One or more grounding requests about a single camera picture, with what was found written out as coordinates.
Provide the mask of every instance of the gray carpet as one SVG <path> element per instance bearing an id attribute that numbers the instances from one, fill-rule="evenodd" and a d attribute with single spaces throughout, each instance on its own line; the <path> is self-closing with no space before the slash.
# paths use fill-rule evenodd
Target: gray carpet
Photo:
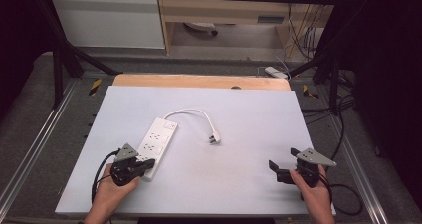
<path id="1" fill-rule="evenodd" d="M 127 73 L 226 76 L 256 76 L 259 71 L 258 67 L 272 64 L 245 61 L 210 62 L 168 59 L 103 59 L 103 62 Z M 92 72 L 96 71 L 92 67 L 87 68 Z M 90 131 L 89 123 L 95 120 L 93 114 L 100 107 L 106 93 L 106 87 L 112 83 L 112 77 L 103 78 L 96 95 L 90 97 L 88 92 L 94 80 L 95 78 L 83 78 L 79 81 L 63 116 L 57 123 L 27 181 L 16 197 L 7 218 L 43 218 L 44 223 L 52 219 L 53 223 L 54 220 L 59 222 L 59 220 L 69 219 L 54 213 L 60 199 L 60 190 L 65 187 L 78 159 L 85 142 L 84 136 Z M 301 108 L 323 108 L 320 99 L 303 96 L 301 84 L 292 82 L 292 89 L 297 92 Z M 53 103 L 53 91 L 51 59 L 41 57 L 38 59 L 36 69 L 23 93 L 14 103 L 5 119 L 2 120 L 0 126 L 0 151 L 9 154 L 0 157 L 3 174 L 0 182 L 2 190 L 8 182 L 7 177 L 13 175 L 20 160 L 24 157 L 38 130 L 46 120 Z M 310 86 L 310 91 L 315 93 L 317 90 Z M 392 223 L 422 223 L 420 210 L 403 187 L 391 163 L 387 159 L 375 156 L 372 141 L 359 112 L 350 109 L 343 114 L 346 133 L 389 220 Z M 306 121 L 311 120 L 314 120 L 314 117 L 306 118 Z M 338 137 L 334 134 L 329 118 L 326 117 L 309 124 L 308 130 L 315 149 L 331 156 L 338 142 Z M 343 183 L 355 188 L 353 178 L 341 152 L 335 161 L 337 161 L 338 167 L 329 171 L 330 182 Z M 334 193 L 336 205 L 346 210 L 356 210 L 355 197 L 349 191 L 338 188 Z M 301 220 L 307 222 L 308 219 L 307 217 L 300 217 L 299 221 Z M 365 208 L 357 216 L 338 213 L 336 220 L 338 223 L 371 223 Z M 34 219 L 31 219 L 26 222 L 31 223 L 33 221 Z M 281 218 L 278 223 L 288 223 L 287 218 Z"/>

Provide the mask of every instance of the floor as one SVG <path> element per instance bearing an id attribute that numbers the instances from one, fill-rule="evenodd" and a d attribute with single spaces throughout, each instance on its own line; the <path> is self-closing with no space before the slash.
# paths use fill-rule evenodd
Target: floor
<path id="1" fill-rule="evenodd" d="M 128 73 L 171 73 L 204 74 L 232 76 L 266 76 L 264 67 L 285 66 L 280 62 L 284 57 L 283 47 L 278 42 L 276 31 L 269 26 L 218 25 L 219 34 L 195 32 L 182 24 L 176 26 L 173 51 L 170 55 L 154 52 L 129 51 L 124 57 L 113 54 L 97 54 L 99 60 L 110 67 L 124 69 Z M 306 59 L 298 56 L 293 62 L 286 63 L 292 69 Z M 73 165 L 90 131 L 90 123 L 106 92 L 106 86 L 112 83 L 112 77 L 104 76 L 93 67 L 84 64 L 86 76 L 77 81 L 76 90 L 70 97 L 60 121 L 54 124 L 54 130 L 48 135 L 42 150 L 39 150 L 29 168 L 32 170 L 23 177 L 25 182 L 20 192 L 12 197 L 14 202 L 8 207 L 3 223 L 75 223 L 72 218 L 54 214 L 55 206 L 62 188 L 66 185 Z M 303 84 L 309 92 L 318 95 L 320 91 L 313 85 L 310 77 L 314 70 L 306 71 L 298 78 L 290 80 L 292 89 L 297 92 L 302 109 L 323 108 L 324 103 L 316 96 L 304 96 Z M 88 96 L 93 81 L 103 78 L 101 87 L 95 96 Z M 21 160 L 32 148 L 45 120 L 51 113 L 53 103 L 52 61 L 48 55 L 40 57 L 35 70 L 28 80 L 22 94 L 16 99 L 9 114 L 0 126 L 0 156 L 2 176 L 12 177 Z M 340 89 L 340 94 L 347 90 Z M 376 157 L 369 133 L 358 111 L 344 111 L 344 126 L 349 141 L 353 144 L 362 166 L 369 177 L 380 204 L 390 223 L 422 223 L 422 214 L 413 203 L 410 195 L 403 188 L 391 163 L 387 159 Z M 305 118 L 311 140 L 316 150 L 332 153 L 338 141 L 338 135 L 329 117 L 321 115 Z M 355 187 L 342 151 L 336 160 L 344 165 L 329 172 L 332 182 L 345 183 Z M 0 189 L 8 188 L 10 178 L 0 179 Z M 356 208 L 355 198 L 345 190 L 337 189 L 334 202 L 340 207 Z M 367 210 L 357 216 L 338 214 L 337 223 L 372 223 Z M 113 223 L 135 223 L 134 220 L 116 220 Z M 282 217 L 276 223 L 308 223 L 307 217 Z"/>

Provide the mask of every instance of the wooden edge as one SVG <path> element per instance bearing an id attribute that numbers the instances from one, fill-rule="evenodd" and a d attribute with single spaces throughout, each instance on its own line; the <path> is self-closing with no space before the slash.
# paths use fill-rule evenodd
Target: wooden edge
<path id="1" fill-rule="evenodd" d="M 287 80 L 255 77 L 189 76 L 189 75 L 136 75 L 121 74 L 113 86 L 174 87 L 174 88 L 240 88 L 244 90 L 290 91 Z"/>

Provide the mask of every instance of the power strip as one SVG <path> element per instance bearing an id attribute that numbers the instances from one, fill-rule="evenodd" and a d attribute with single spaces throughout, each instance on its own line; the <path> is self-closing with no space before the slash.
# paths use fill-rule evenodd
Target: power strip
<path id="1" fill-rule="evenodd" d="M 138 159 L 146 161 L 155 159 L 155 165 L 152 169 L 145 172 L 142 179 L 152 181 L 155 173 L 161 163 L 161 160 L 167 150 L 167 146 L 177 130 L 177 123 L 163 118 L 156 118 L 146 133 L 145 138 L 140 144 L 137 152 L 139 153 Z"/>
<path id="2" fill-rule="evenodd" d="M 284 74 L 283 72 L 275 69 L 274 67 L 268 67 L 264 70 L 268 75 L 275 77 L 275 78 L 280 78 L 280 79 L 285 79 L 287 77 L 286 74 Z"/>

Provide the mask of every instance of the human hand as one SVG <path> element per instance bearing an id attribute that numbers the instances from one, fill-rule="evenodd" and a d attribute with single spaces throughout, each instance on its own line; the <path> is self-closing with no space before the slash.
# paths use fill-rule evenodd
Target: human hand
<path id="1" fill-rule="evenodd" d="M 319 165 L 318 168 L 319 173 L 326 177 L 325 170 L 322 168 L 322 166 Z M 319 181 L 316 187 L 310 188 L 305 183 L 304 179 L 295 170 L 290 170 L 290 175 L 293 182 L 304 197 L 304 201 L 307 205 L 308 212 L 310 213 L 312 223 L 335 223 L 331 211 L 329 192 L 325 185 Z"/>
<path id="2" fill-rule="evenodd" d="M 120 202 L 136 188 L 139 182 L 140 177 L 136 177 L 125 186 L 117 186 L 110 176 L 110 170 L 111 163 L 105 166 L 93 206 L 84 219 L 85 224 L 106 223 Z"/>

